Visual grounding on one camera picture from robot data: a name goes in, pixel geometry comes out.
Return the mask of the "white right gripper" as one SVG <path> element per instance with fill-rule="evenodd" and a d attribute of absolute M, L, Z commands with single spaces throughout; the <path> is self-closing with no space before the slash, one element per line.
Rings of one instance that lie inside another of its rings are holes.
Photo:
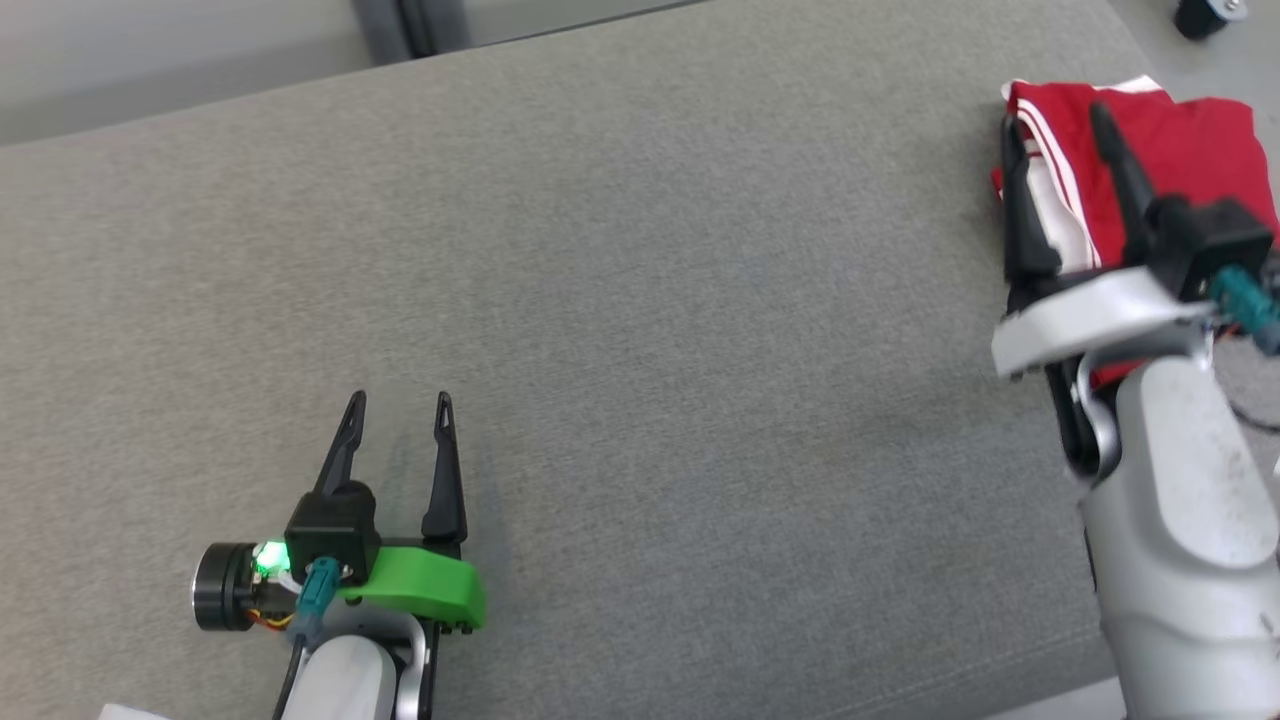
<path fill-rule="evenodd" d="M 1123 264 L 1147 265 L 1158 243 L 1158 202 L 1110 106 L 1089 108 L 1094 147 L 1107 168 L 1124 225 Z M 1020 123 L 1001 124 L 1004 275 L 1010 286 L 1056 277 L 1062 260 L 1046 238 L 1030 191 L 1030 154 Z M 1001 320 L 991 341 L 997 375 L 1011 379 L 1051 363 L 1087 356 L 1091 380 L 1117 380 L 1161 357 L 1179 357 L 1193 373 L 1213 377 L 1213 318 L 1207 302 L 1183 302 L 1144 268 L 1110 272 L 1033 302 Z"/>

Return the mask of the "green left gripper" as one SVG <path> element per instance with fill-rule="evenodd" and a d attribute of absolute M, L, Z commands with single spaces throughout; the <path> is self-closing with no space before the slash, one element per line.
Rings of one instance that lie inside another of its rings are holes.
<path fill-rule="evenodd" d="M 355 452 L 364 438 L 367 395 L 355 391 L 340 418 L 314 491 L 334 495 L 351 482 Z M 436 461 L 421 534 L 426 547 L 460 547 L 468 538 L 454 405 L 448 392 L 436 397 L 433 436 Z M 362 585 L 343 585 L 340 600 L 361 600 L 379 609 L 407 612 L 474 630 L 486 625 L 486 592 L 471 564 L 422 546 L 384 546 Z"/>

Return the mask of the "red white Bulls jersey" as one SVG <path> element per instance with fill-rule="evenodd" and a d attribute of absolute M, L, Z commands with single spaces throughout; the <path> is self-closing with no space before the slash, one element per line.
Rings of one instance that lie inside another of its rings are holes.
<path fill-rule="evenodd" d="M 1144 76 L 1115 86 L 1014 81 L 1005 97 L 1005 117 L 1020 123 L 1030 154 L 1028 181 L 1046 238 L 1062 260 L 1056 277 L 1007 283 L 1005 319 L 1110 272 L 1149 270 L 1123 264 L 1123 219 L 1091 129 L 1094 101 L 1110 106 L 1157 199 L 1178 195 L 1206 204 L 1234 197 L 1272 231 L 1275 245 L 1280 217 L 1247 105 L 1220 97 L 1178 102 Z M 1215 314 L 1208 323 L 1221 322 L 1252 338 L 1267 356 L 1280 355 L 1280 297 L 1265 284 L 1275 254 L 1272 246 L 1257 277 L 1239 266 L 1224 268 L 1206 297 L 1187 302 L 1210 304 Z"/>

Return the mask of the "black round cylinder module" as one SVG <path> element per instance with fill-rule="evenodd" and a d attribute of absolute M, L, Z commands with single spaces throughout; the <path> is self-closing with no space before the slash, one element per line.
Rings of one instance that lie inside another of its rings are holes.
<path fill-rule="evenodd" d="M 247 632 L 253 626 L 253 543 L 214 543 L 195 570 L 189 600 L 202 632 Z"/>

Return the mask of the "black caster wheel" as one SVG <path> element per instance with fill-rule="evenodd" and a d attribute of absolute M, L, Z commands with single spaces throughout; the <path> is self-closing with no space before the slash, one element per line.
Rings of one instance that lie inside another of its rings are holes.
<path fill-rule="evenodd" d="M 1206 41 L 1249 14 L 1247 0 L 1178 0 L 1172 23 L 1190 41 Z"/>

